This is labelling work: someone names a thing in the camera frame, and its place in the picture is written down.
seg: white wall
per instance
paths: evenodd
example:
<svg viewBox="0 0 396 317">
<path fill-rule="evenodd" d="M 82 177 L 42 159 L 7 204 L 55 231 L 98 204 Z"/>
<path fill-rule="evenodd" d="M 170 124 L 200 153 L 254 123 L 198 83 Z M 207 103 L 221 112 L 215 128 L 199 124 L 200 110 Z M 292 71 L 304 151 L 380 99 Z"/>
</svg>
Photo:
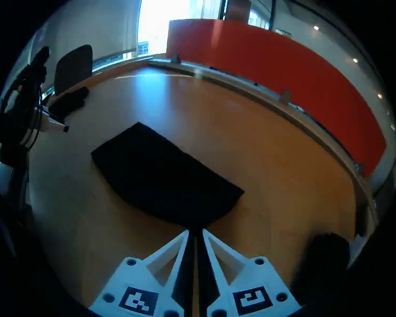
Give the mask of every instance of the white wall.
<svg viewBox="0 0 396 317">
<path fill-rule="evenodd" d="M 47 66 L 48 88 L 54 82 L 57 62 L 71 50 L 90 44 L 93 59 L 137 47 L 141 0 L 71 0 L 37 31 L 33 54 L 51 48 Z"/>
<path fill-rule="evenodd" d="M 391 129 L 393 124 L 393 118 L 389 110 L 391 107 L 385 99 L 380 99 L 377 96 L 377 94 L 383 93 L 377 78 L 368 77 L 359 63 L 353 62 L 352 59 L 355 56 L 348 53 L 349 48 L 340 46 L 335 39 L 324 35 L 321 26 L 320 30 L 316 31 L 313 25 L 292 16 L 283 0 L 277 0 L 273 24 L 273 30 L 275 29 L 291 33 L 293 40 L 326 59 L 353 84 L 367 102 L 386 140 L 386 149 L 383 156 L 369 179 L 373 191 L 377 190 L 387 178 L 396 157 L 396 133 Z M 357 58 L 360 62 L 363 62 L 361 57 L 358 56 Z"/>
</svg>

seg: black cloth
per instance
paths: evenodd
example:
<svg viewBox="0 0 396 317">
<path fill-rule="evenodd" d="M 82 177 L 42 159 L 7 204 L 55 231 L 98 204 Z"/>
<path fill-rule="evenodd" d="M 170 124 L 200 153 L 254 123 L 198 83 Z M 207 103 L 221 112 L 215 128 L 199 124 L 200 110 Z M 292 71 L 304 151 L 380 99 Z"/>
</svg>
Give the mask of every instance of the black cloth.
<svg viewBox="0 0 396 317">
<path fill-rule="evenodd" d="M 244 193 L 141 123 L 98 147 L 92 159 L 126 202 L 189 229 L 227 214 Z"/>
</svg>

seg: black office chair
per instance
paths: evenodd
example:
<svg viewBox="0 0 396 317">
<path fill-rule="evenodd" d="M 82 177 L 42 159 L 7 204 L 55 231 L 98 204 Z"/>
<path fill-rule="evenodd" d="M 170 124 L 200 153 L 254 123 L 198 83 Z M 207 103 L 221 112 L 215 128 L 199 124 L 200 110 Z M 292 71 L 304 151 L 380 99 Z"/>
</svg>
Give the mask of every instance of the black office chair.
<svg viewBox="0 0 396 317">
<path fill-rule="evenodd" d="M 57 63 L 54 78 L 56 96 L 92 76 L 92 46 L 83 45 L 64 55 Z M 84 99 L 89 94 L 86 87 L 65 94 L 50 108 L 50 114 L 58 121 L 64 122 L 66 116 L 84 106 Z"/>
<path fill-rule="evenodd" d="M 92 76 L 92 46 L 83 45 L 64 55 L 54 78 L 56 96 Z"/>
</svg>

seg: wooden tabletop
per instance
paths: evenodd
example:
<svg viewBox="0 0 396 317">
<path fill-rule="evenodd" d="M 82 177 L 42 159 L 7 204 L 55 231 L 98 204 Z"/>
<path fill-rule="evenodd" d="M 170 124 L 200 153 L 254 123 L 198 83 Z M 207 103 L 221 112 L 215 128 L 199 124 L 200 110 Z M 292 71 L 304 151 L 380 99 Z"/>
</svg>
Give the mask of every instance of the wooden tabletop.
<svg viewBox="0 0 396 317">
<path fill-rule="evenodd" d="M 247 257 L 266 256 L 286 284 L 314 233 L 353 238 L 348 174 L 302 130 L 233 91 L 142 68 L 91 88 L 68 133 L 41 133 L 30 195 L 48 259 L 66 290 L 90 306 L 126 256 L 145 258 L 184 228 L 119 198 L 90 153 L 136 122 L 148 125 L 245 194 L 208 230 Z"/>
</svg>

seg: white bracket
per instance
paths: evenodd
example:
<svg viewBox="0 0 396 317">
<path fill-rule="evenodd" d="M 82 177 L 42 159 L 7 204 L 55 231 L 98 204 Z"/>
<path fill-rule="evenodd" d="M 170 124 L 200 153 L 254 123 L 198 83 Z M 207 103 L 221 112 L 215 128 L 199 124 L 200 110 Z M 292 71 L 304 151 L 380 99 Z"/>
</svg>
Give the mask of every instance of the white bracket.
<svg viewBox="0 0 396 317">
<path fill-rule="evenodd" d="M 204 229 L 202 234 L 216 285 L 202 285 L 209 279 L 205 278 L 203 281 L 200 278 L 199 288 L 217 287 L 219 291 L 219 297 L 207 307 L 208 317 L 281 317 L 289 316 L 300 309 L 300 305 L 267 258 L 248 259 L 207 230 Z M 236 276 L 230 285 L 216 256 Z"/>
<path fill-rule="evenodd" d="M 185 230 L 145 260 L 125 258 L 89 309 L 103 317 L 184 316 L 173 293 L 188 240 L 189 231 Z M 161 285 L 154 275 L 176 256 L 167 282 Z M 184 273 L 193 278 L 192 272 Z"/>
</svg>

